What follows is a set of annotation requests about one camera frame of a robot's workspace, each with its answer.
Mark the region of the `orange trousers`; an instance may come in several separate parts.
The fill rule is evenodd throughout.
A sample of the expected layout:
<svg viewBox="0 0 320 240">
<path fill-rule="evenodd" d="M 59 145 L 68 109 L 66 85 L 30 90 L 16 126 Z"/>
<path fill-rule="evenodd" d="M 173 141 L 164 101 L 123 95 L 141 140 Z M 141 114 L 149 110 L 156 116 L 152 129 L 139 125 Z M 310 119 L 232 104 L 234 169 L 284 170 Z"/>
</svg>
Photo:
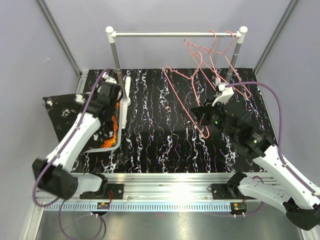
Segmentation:
<svg viewBox="0 0 320 240">
<path fill-rule="evenodd" d="M 101 145 L 101 148 L 111 148 L 114 147 L 117 143 L 117 138 L 118 138 L 118 132 L 119 132 L 119 124 L 118 124 L 118 118 L 119 118 L 119 103 L 116 104 L 116 111 L 114 116 L 111 118 L 112 119 L 112 135 L 108 137 L 103 144 Z"/>
</svg>

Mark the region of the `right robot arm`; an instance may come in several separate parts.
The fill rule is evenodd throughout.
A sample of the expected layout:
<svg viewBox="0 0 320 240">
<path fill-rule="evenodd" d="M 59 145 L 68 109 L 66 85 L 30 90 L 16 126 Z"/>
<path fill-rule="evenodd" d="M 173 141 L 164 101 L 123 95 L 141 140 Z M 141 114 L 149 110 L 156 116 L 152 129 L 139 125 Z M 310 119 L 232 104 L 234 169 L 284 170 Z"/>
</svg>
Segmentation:
<svg viewBox="0 0 320 240">
<path fill-rule="evenodd" d="M 225 187 L 230 197 L 260 200 L 285 213 L 295 226 L 305 231 L 319 225 L 319 187 L 312 185 L 279 153 L 271 137 L 253 126 L 248 111 L 235 103 L 230 106 L 217 103 L 194 107 L 191 112 L 202 126 L 213 126 L 227 136 L 239 155 L 261 166 L 281 185 L 270 186 L 236 172 Z"/>
</svg>

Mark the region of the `black and white trousers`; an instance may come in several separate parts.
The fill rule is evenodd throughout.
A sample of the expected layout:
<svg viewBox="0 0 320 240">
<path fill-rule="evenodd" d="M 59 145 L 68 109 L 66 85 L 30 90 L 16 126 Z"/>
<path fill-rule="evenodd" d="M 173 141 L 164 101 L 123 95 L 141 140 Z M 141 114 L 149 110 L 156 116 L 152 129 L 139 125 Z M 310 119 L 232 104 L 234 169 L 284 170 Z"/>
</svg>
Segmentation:
<svg viewBox="0 0 320 240">
<path fill-rule="evenodd" d="M 46 109 L 49 119 L 59 142 L 71 129 L 82 106 L 88 100 L 89 93 L 72 93 L 54 96 L 45 96 L 42 98 L 42 104 Z M 104 146 L 110 134 L 105 131 L 104 125 L 89 138 L 81 152 L 90 149 L 98 149 Z"/>
</svg>

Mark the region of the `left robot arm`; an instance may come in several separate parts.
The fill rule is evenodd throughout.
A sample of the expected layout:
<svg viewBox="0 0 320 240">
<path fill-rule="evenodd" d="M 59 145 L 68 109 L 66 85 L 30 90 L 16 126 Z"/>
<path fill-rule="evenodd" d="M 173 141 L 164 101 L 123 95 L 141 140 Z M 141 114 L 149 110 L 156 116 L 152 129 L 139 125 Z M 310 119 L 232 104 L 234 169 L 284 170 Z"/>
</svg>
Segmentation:
<svg viewBox="0 0 320 240">
<path fill-rule="evenodd" d="M 63 200 L 75 193 L 90 194 L 102 199 L 107 196 L 108 179 L 101 173 L 88 173 L 81 177 L 71 175 L 78 155 L 95 133 L 102 134 L 99 147 L 112 147 L 119 133 L 121 87 L 104 82 L 99 91 L 93 90 L 74 124 L 45 159 L 37 158 L 32 164 L 35 189 L 41 189 Z"/>
</svg>

